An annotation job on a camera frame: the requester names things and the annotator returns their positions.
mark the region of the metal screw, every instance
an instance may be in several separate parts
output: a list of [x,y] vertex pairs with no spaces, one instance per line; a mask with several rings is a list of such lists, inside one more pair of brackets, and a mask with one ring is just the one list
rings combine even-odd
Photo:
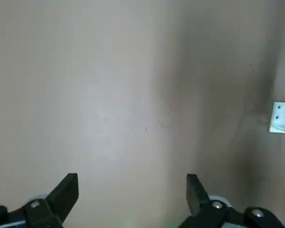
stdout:
[[31,206],[32,208],[38,207],[39,205],[40,205],[40,203],[39,203],[38,201],[34,201],[34,202],[32,202],[32,203],[30,204],[30,206]]
[[264,216],[263,212],[261,212],[259,209],[254,209],[252,211],[252,213],[257,217],[263,217]]
[[217,209],[220,209],[223,207],[223,204],[221,202],[215,201],[213,202],[212,206],[214,206]]

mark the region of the wall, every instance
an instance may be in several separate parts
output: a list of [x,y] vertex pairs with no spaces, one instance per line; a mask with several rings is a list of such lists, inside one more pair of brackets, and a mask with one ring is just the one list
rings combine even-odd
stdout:
[[66,227],[176,227],[185,180],[285,223],[285,1],[0,0],[0,204],[78,172]]

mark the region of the beige wall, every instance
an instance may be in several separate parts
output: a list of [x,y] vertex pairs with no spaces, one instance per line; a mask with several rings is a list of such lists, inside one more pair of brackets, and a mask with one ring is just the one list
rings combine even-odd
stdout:
[[194,172],[285,223],[272,98],[285,1],[0,0],[0,204],[78,172],[66,227],[175,227]]

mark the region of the screw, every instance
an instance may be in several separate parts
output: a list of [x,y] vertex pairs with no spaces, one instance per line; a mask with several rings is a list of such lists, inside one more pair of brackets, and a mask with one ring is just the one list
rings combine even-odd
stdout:
[[263,217],[264,216],[263,212],[261,212],[259,209],[254,209],[252,211],[252,213],[257,217]]
[[36,201],[34,201],[34,202],[32,202],[31,204],[30,204],[30,206],[32,207],[32,208],[35,208],[35,207],[38,207],[40,205],[40,203],[36,200]]
[[214,206],[217,209],[220,209],[223,207],[223,204],[219,201],[215,201],[215,202],[213,202],[212,206]]

